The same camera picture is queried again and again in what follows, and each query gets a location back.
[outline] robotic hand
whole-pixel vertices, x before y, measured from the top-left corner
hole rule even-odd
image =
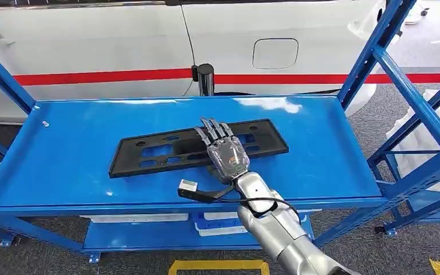
[[[249,157],[229,126],[214,119],[201,119],[207,133],[195,127],[207,146],[207,152],[224,182],[230,188],[221,192],[197,190],[197,183],[182,180],[178,194],[202,202],[221,199],[236,189],[242,199],[237,213],[247,231],[264,251],[289,275],[359,275],[326,256],[312,242],[300,225],[296,209],[267,184],[256,172],[249,171]]]

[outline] red stripe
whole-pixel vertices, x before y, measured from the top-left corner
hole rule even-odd
[[[14,76],[23,86],[164,80],[191,78],[191,69],[123,70],[117,72],[23,74]]]
[[[25,74],[14,76],[23,86],[103,83],[191,78],[191,69],[126,70],[117,72]],[[440,73],[409,73],[413,83],[440,83]],[[342,84],[346,74],[216,74],[216,84]],[[372,74],[365,83],[388,84],[386,74]]]
[[[216,74],[216,84],[342,84],[347,74]],[[408,73],[413,83],[440,83],[440,73]],[[371,74],[365,83],[392,83],[386,74]]]

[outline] mounting hole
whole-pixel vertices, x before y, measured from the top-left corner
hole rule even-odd
[[[173,140],[178,140],[179,136],[167,136],[164,139],[165,140],[169,140],[169,141],[173,141]]]
[[[377,13],[377,22],[379,22],[381,18],[382,18],[382,9],[380,9],[379,12]]]
[[[180,157],[178,156],[172,156],[170,158],[168,158],[168,160],[166,161],[166,163],[170,164],[170,163],[175,163],[175,162],[179,162],[181,160]]]
[[[154,166],[156,164],[157,164],[157,162],[155,160],[153,160],[153,159],[145,160],[145,161],[139,163],[139,167],[151,167],[151,166]]]

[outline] lower shelf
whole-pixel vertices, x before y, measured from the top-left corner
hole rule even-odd
[[[437,191],[421,191],[409,197],[410,206],[414,211],[428,206],[438,200],[440,200],[440,192]],[[440,222],[440,212],[422,219],[420,222]]]
[[[313,236],[309,216],[301,223]],[[179,222],[93,223],[83,251],[260,249],[250,233],[201,237],[191,217]]]

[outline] black cable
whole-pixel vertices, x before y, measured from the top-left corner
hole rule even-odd
[[[179,1],[179,7],[181,8],[181,14],[183,15],[184,27],[186,28],[186,34],[188,34],[188,41],[190,42],[191,56],[193,58],[193,65],[196,65],[197,63],[195,62],[195,53],[193,51],[193,43],[191,43],[190,31],[188,30],[188,24],[186,24],[186,17],[184,16],[183,0]]]
[[[186,91],[183,93],[182,96],[185,96],[186,93],[190,90],[190,88],[191,88],[191,84],[193,84],[193,79],[192,79],[191,82],[190,82],[190,86],[188,86],[188,89],[186,89]]]
[[[294,211],[294,213],[296,213],[296,215],[299,218],[299,215],[297,213],[296,208],[294,208],[294,206],[292,206],[289,202],[282,200],[282,199],[277,199],[277,198],[250,198],[250,199],[222,199],[222,198],[217,198],[217,201],[220,202],[251,202],[251,201],[274,201],[274,202],[280,202],[282,204],[287,205],[291,210]]]

